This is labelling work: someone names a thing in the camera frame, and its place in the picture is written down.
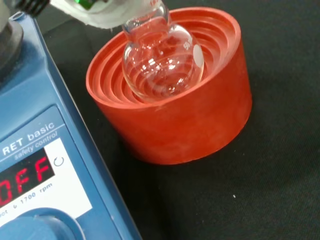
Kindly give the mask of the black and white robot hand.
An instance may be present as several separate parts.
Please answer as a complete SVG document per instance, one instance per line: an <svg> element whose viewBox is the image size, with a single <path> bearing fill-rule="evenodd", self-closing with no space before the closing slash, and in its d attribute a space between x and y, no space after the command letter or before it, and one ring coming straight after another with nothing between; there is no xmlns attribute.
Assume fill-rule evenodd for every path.
<svg viewBox="0 0 320 240"><path fill-rule="evenodd" d="M80 22L100 29L112 29L141 17L161 4L160 0L13 0L12 5L37 17L48 5Z"/></svg>

